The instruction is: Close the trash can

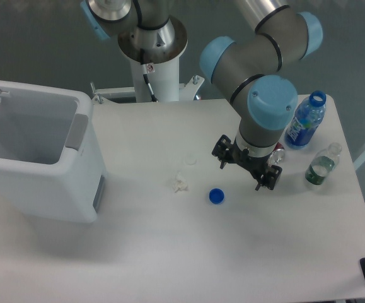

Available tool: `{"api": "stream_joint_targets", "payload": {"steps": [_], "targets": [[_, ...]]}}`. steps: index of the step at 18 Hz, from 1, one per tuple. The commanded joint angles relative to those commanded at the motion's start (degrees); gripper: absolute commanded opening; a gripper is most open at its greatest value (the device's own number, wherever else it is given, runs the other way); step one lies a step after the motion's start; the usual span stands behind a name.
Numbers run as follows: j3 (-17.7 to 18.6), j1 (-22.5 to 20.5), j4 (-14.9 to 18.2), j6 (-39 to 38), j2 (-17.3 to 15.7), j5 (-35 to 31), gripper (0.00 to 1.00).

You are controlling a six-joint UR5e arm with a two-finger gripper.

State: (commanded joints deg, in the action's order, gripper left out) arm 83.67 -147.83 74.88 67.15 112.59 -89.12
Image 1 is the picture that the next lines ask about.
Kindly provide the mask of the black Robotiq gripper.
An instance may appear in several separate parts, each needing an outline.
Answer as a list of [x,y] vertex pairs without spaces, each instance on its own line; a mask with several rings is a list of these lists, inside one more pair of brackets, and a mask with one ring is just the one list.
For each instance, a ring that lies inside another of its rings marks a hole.
[[220,161],[220,169],[224,169],[227,163],[233,163],[249,171],[257,181],[256,191],[261,187],[274,190],[282,174],[282,167],[266,165],[271,153],[263,157],[249,156],[247,149],[239,149],[237,143],[234,141],[232,144],[225,134],[218,139],[211,154]]

